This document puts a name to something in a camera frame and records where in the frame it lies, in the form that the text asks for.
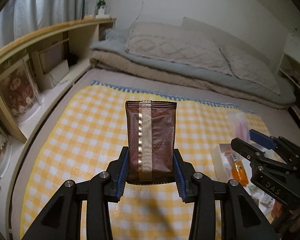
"white cable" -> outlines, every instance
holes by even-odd
[[[142,9],[143,9],[143,4],[144,4],[144,0],[142,0],[142,5],[141,5],[141,9],[140,9],[140,13],[139,13],[138,17],[134,20],[134,22],[130,25],[130,27],[139,19],[140,14],[141,14]]]

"brown packet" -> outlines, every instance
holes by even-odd
[[[149,185],[174,181],[176,109],[176,102],[126,101],[128,183]]]

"gold stripe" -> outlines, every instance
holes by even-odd
[[[139,179],[152,179],[151,101],[139,102],[138,142]]]

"silver screw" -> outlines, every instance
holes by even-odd
[[[100,173],[100,178],[103,178],[103,179],[105,179],[106,177],[108,177],[109,176],[109,173],[108,172],[106,172],[106,171],[103,171],[103,172],[101,172]]]
[[[67,180],[66,182],[65,182],[65,186],[66,187],[71,187],[73,185],[73,181],[72,180]]]
[[[193,176],[194,176],[196,179],[201,179],[201,178],[203,177],[202,173],[200,173],[200,172],[195,172],[195,173],[193,174]]]
[[[238,185],[239,185],[239,182],[238,182],[237,180],[235,180],[235,179],[231,179],[231,180],[230,180],[230,184],[231,184],[232,186],[238,186]]]

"blue and white checkered edge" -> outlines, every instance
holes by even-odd
[[[216,102],[211,102],[211,101],[206,101],[206,100],[201,100],[201,99],[196,99],[196,98],[186,98],[186,97],[172,96],[172,95],[168,95],[168,94],[164,94],[164,93],[156,92],[156,91],[116,86],[116,85],[112,85],[112,84],[103,83],[103,82],[100,82],[100,81],[97,81],[97,80],[93,80],[90,85],[106,86],[106,87],[110,87],[112,89],[115,89],[115,90],[118,90],[118,91],[121,91],[121,92],[127,92],[127,93],[153,94],[153,95],[158,95],[158,96],[161,96],[161,97],[167,98],[169,100],[173,100],[173,101],[191,100],[191,101],[195,101],[195,102],[198,102],[198,103],[201,103],[201,104],[204,104],[204,105],[208,105],[208,106],[224,107],[224,108],[229,108],[229,109],[237,109],[237,110],[240,110],[240,111],[248,113],[248,114],[255,114],[255,112],[253,112],[253,111],[241,109],[241,108],[239,108],[238,106],[236,106],[234,104],[222,104],[222,103],[216,103]]]

